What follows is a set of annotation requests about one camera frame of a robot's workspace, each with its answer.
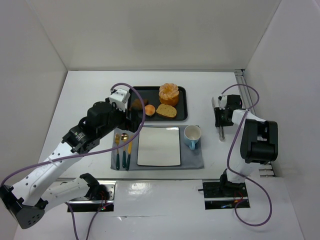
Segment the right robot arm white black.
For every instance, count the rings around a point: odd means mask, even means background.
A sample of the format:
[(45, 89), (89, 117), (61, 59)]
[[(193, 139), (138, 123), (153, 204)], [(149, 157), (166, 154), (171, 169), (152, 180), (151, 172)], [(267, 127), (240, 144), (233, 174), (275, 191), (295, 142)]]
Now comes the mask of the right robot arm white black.
[(225, 140), (224, 127), (237, 125), (242, 134), (239, 145), (241, 160), (229, 163), (231, 170), (226, 169), (222, 173), (216, 192), (223, 197), (234, 197), (238, 192), (244, 196), (245, 178), (278, 157), (278, 124), (246, 111), (241, 97), (236, 94), (213, 97), (211, 103), (219, 140)]

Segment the seeded bread slice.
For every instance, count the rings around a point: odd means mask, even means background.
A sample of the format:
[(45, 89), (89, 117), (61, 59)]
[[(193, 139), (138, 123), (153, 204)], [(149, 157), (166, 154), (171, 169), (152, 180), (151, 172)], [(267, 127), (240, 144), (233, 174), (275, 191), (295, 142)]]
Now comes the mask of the seeded bread slice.
[(174, 119), (177, 116), (177, 110), (173, 106), (163, 103), (158, 106), (156, 113), (170, 119)]

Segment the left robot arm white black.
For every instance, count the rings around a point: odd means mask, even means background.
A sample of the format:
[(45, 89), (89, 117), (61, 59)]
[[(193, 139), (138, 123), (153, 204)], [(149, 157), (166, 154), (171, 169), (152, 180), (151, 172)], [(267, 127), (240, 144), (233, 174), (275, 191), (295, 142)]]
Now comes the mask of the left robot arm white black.
[(111, 98), (96, 102), (62, 138), (52, 154), (12, 186), (0, 185), (0, 199), (22, 229), (34, 226), (52, 208), (76, 198), (105, 202), (108, 191), (89, 173), (57, 187), (52, 184), (100, 144), (114, 129), (138, 135), (145, 121), (136, 108), (126, 110)]

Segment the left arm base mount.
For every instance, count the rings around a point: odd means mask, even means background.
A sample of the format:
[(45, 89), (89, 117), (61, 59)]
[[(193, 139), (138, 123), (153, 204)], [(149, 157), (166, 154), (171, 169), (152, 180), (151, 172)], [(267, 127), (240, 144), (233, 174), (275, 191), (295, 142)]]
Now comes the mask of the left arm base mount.
[(98, 180), (98, 182), (100, 188), (94, 197), (82, 196), (68, 202), (75, 213), (93, 213), (100, 208), (101, 212), (114, 211), (116, 181)]

